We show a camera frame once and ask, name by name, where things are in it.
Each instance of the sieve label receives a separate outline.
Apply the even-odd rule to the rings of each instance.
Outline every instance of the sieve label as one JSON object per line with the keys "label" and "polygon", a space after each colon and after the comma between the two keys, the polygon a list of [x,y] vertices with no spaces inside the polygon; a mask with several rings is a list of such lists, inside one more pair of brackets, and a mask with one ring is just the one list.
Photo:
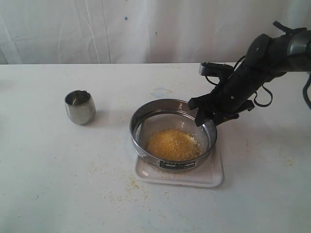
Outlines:
{"label": "sieve label", "polygon": [[159,166],[161,168],[165,168],[165,169],[182,170],[182,169],[187,169],[187,168],[190,168],[190,167],[194,167],[195,166],[195,162],[191,162],[191,163],[188,163],[188,164],[179,164],[179,163],[168,163],[168,162],[160,161]]}

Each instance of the white plate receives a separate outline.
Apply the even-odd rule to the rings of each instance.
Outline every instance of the white plate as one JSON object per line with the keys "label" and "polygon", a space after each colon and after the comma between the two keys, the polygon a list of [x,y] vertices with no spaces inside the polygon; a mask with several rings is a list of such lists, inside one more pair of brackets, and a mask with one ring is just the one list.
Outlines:
{"label": "white plate", "polygon": [[137,156],[134,173],[139,180],[150,183],[212,188],[222,182],[224,170],[216,144],[208,159],[194,170],[183,173],[164,172],[152,167]]}

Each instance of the cup rim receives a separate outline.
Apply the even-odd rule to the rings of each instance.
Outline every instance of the cup rim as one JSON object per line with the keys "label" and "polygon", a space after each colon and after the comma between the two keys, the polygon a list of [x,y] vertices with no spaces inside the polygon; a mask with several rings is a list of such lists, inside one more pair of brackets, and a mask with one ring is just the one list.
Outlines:
{"label": "cup rim", "polygon": [[[70,94],[72,94],[72,93],[74,93],[74,92],[77,92],[77,91],[82,91],[82,92],[88,93],[88,95],[89,95],[88,100],[85,101],[84,103],[81,103],[81,104],[70,104],[70,103],[68,103],[68,102],[66,101],[67,97],[68,97]],[[89,91],[86,91],[86,90],[74,90],[74,91],[69,92],[69,93],[65,96],[65,104],[66,104],[66,105],[69,105],[69,106],[72,106],[72,107],[78,107],[78,106],[82,106],[82,105],[87,104],[87,103],[90,101],[90,99],[92,99],[92,96],[91,96],[91,94],[90,94]]]}

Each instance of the white backdrop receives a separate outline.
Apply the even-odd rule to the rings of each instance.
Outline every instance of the white backdrop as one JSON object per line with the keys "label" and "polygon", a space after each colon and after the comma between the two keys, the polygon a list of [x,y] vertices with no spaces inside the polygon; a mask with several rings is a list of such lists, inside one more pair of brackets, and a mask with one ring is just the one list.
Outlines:
{"label": "white backdrop", "polygon": [[311,0],[0,0],[0,64],[230,62]]}

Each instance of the white table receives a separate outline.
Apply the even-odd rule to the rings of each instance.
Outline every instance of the white table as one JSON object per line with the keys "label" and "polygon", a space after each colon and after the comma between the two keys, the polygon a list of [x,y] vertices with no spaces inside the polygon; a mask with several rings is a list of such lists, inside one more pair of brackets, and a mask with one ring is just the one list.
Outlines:
{"label": "white table", "polygon": [[[131,115],[151,100],[208,93],[198,68],[0,66],[0,232],[309,233],[306,73],[275,79],[266,85],[271,106],[218,127],[225,170],[218,188],[136,180]],[[64,97],[75,89],[93,95],[97,116],[89,125],[66,115]]]}

